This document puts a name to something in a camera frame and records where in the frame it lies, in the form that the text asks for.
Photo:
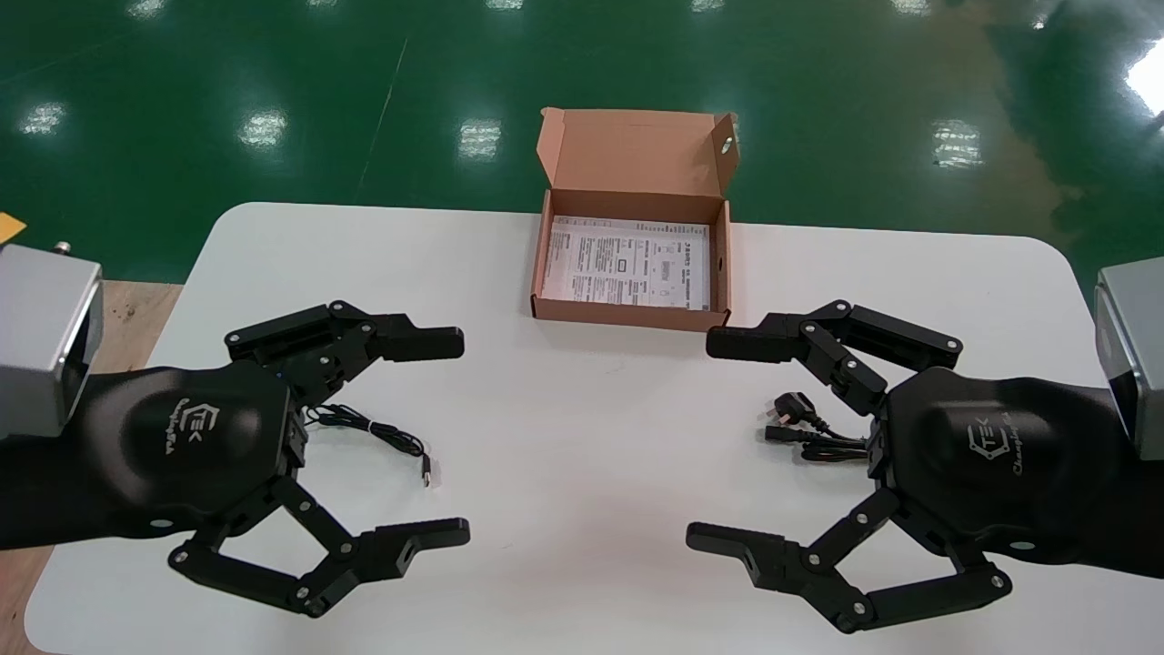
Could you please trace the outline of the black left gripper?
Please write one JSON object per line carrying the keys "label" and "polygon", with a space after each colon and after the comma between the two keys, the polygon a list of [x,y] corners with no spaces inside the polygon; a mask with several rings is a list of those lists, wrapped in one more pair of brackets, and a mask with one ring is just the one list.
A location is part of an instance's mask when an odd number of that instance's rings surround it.
{"label": "black left gripper", "polygon": [[[299,407],[325,405],[374,362],[457,359],[457,327],[320,304],[229,332],[223,368],[149,368],[91,378],[64,439],[74,453],[81,539],[196,531],[169,565],[192,583],[319,618],[360,585],[405,576],[416,554],[466,546],[466,519],[386,525],[354,536],[306,492]],[[222,555],[275,510],[326,551],[298,577]]]}

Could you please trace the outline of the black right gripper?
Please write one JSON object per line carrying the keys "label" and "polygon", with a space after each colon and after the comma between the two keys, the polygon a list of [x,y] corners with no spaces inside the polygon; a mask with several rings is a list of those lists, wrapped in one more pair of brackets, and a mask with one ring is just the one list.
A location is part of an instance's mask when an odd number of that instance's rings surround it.
{"label": "black right gripper", "polygon": [[[1161,578],[1161,461],[1140,460],[1105,389],[929,368],[890,389],[870,446],[880,489],[811,544],[691,522],[687,547],[738,558],[754,588],[797,596],[844,634],[1002,600],[1013,583],[984,551]],[[892,519],[954,574],[849,584],[839,563]]]}

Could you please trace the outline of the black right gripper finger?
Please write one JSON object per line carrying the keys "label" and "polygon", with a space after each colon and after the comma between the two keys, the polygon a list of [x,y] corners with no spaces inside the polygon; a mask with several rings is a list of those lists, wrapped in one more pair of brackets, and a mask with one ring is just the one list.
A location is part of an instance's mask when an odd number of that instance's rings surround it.
{"label": "black right gripper finger", "polygon": [[755,327],[714,327],[707,355],[751,362],[797,361],[832,390],[849,410],[868,417],[883,401],[888,383],[857,357],[870,354],[899,368],[922,372],[954,368],[960,340],[847,301],[810,314],[768,314]]}

